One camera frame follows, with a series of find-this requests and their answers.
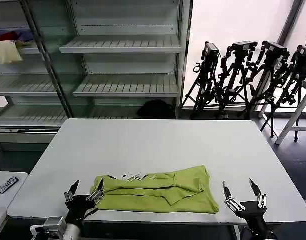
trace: tripod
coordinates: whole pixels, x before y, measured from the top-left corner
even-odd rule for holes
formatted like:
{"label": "tripod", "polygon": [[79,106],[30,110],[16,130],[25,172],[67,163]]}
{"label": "tripod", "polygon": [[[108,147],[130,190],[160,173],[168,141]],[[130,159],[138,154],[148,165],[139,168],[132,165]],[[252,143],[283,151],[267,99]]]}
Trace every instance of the tripod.
{"label": "tripod", "polygon": [[[292,105],[295,103],[294,96],[296,95],[296,93],[298,93],[297,106],[301,102],[302,84],[306,78],[306,46],[299,45],[297,47],[297,51],[294,53],[291,62],[292,62],[292,65],[289,67],[288,71],[285,74],[285,78],[286,78],[285,82],[290,76],[290,74],[292,74],[291,78],[286,84],[286,86],[284,87],[282,95],[278,99],[275,107],[272,109],[270,115],[268,116],[267,120],[262,126],[261,131],[264,130],[268,121],[270,119],[273,119],[273,115],[275,111],[280,107],[281,104],[288,102],[290,105]],[[288,91],[293,84],[295,84],[295,87],[293,88],[291,93],[289,93]],[[298,124],[299,124],[299,119],[296,120],[296,126],[298,126]],[[298,141],[298,131],[295,132],[294,141],[295,142]]]}
{"label": "tripod", "polygon": [[[199,74],[182,104],[183,107],[188,99],[191,99],[195,103],[193,112],[190,115],[191,119],[198,117],[205,106],[210,104],[215,98],[215,91],[212,89],[212,81],[216,84],[215,71],[218,63],[218,55],[218,48],[214,44],[206,42],[201,57],[203,62],[201,65],[197,63],[197,66],[193,69],[193,72]],[[191,94],[196,85],[199,86],[199,90],[196,99],[193,99]]]}
{"label": "tripod", "polygon": [[[243,63],[245,62],[244,59],[247,57],[246,66],[250,67],[253,66],[250,62],[253,56],[253,53],[255,51],[255,48],[257,46],[257,42],[255,41],[243,41],[234,43],[232,46],[229,46],[227,48],[226,55],[223,57],[221,68],[222,73],[218,76],[220,81],[215,88],[217,88],[217,99],[219,102],[219,110],[217,113],[217,118],[219,116],[222,116],[223,119],[228,119],[228,116],[225,112],[225,108],[227,105],[229,105],[232,102],[236,101],[237,96],[240,96],[244,101],[245,105],[248,105],[248,99],[247,99],[247,89],[246,86],[249,83],[246,79],[248,68],[244,68]],[[234,52],[235,55],[235,62],[232,63],[229,69],[227,69],[226,63],[227,59],[231,56],[232,52]],[[229,76],[230,72],[233,71],[232,76],[229,80],[229,83],[227,87],[223,87],[225,79]],[[241,72],[241,83],[242,88],[240,88],[239,91],[238,88],[233,89],[233,85],[235,83],[235,79],[239,74],[239,71]],[[244,97],[239,95],[241,90],[244,90]]]}
{"label": "tripod", "polygon": [[[278,87],[279,84],[282,84],[281,79],[282,76],[285,74],[285,71],[287,70],[287,59],[289,57],[289,52],[287,49],[283,46],[280,46],[274,42],[263,42],[263,46],[261,48],[261,52],[258,57],[258,61],[261,62],[264,54],[266,55],[266,58],[264,60],[264,64],[261,65],[257,71],[253,72],[252,77],[254,78],[256,75],[258,75],[261,71],[263,71],[262,77],[258,83],[258,86],[256,88],[256,91],[253,94],[253,98],[250,101],[250,104],[246,106],[245,110],[240,114],[244,115],[244,119],[249,120],[250,119],[250,113],[254,111],[255,107],[258,105],[267,105],[270,104],[271,108],[274,108],[274,91]],[[276,61],[283,57],[281,60],[281,68],[276,71],[274,74],[274,65]]]}

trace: black object on floor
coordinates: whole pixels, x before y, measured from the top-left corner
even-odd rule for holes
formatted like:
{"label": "black object on floor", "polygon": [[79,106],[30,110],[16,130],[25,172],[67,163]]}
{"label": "black object on floor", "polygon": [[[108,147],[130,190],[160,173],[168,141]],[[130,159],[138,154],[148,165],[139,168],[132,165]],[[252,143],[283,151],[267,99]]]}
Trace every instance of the black object on floor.
{"label": "black object on floor", "polygon": [[172,105],[162,100],[146,102],[138,111],[137,115],[143,119],[175,119]]}

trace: shelf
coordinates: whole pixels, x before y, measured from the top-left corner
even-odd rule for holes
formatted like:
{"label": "shelf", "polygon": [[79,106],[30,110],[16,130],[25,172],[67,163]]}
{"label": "shelf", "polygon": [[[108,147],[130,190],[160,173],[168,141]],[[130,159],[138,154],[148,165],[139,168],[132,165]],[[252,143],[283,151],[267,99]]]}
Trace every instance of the shelf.
{"label": "shelf", "polygon": [[63,54],[93,53],[180,53],[174,35],[103,35],[78,36],[59,48]]}
{"label": "shelf", "polygon": [[20,0],[0,0],[0,3],[8,3],[8,2],[18,2]]}
{"label": "shelf", "polygon": [[39,51],[38,51],[38,48],[35,42],[32,42],[31,44],[27,46],[22,46],[18,48],[18,52],[20,54],[39,54]]}
{"label": "shelf", "polygon": [[[73,85],[63,83],[64,92],[72,90]],[[55,88],[46,74],[0,75],[0,96],[56,97]]]}
{"label": "shelf", "polygon": [[9,105],[0,111],[0,127],[60,127],[66,119],[61,105]]}
{"label": "shelf", "polygon": [[173,75],[88,75],[75,97],[176,97]]}
{"label": "shelf", "polygon": [[89,119],[139,119],[139,106],[95,106]]}

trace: green cloth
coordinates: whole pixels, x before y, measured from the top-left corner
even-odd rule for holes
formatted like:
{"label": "green cloth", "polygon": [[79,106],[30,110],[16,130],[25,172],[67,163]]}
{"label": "green cloth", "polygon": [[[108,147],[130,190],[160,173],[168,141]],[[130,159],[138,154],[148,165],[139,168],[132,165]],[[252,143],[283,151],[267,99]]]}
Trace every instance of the green cloth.
{"label": "green cloth", "polygon": [[205,166],[148,174],[140,180],[118,180],[97,176],[91,192],[104,179],[104,197],[96,208],[104,210],[150,213],[208,213],[219,210],[209,189],[209,174]]}

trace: folded garment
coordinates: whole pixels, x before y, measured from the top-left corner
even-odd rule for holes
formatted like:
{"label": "folded garment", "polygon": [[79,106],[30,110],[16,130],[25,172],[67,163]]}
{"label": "folded garment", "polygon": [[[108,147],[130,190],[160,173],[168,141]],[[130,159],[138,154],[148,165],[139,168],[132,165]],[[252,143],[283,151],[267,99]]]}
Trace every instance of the folded garment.
{"label": "folded garment", "polygon": [[1,41],[16,41],[17,39],[18,39],[18,36],[14,31],[10,31],[10,32],[0,35],[0,42]]}
{"label": "folded garment", "polygon": [[17,41],[20,41],[22,43],[32,42],[34,40],[33,34],[29,29],[19,29],[15,30],[15,33],[18,36]]}
{"label": "folded garment", "polygon": [[0,41],[0,64],[10,64],[22,61],[15,43],[12,41]]}
{"label": "folded garment", "polygon": [[15,30],[12,30],[12,31],[0,30],[0,37],[2,35],[6,35],[6,36],[8,36],[8,38],[6,38],[6,36],[3,36],[2,40],[0,40],[0,41],[10,40],[10,41],[20,41],[22,43],[25,43],[25,42],[27,43],[27,42],[32,42],[34,40],[33,34],[29,29],[15,29]]}
{"label": "folded garment", "polygon": [[93,193],[104,179],[104,197],[96,208],[104,210],[151,213],[208,213],[219,210],[209,189],[209,174],[205,166],[153,173],[143,179],[119,180],[98,176],[91,189]]}

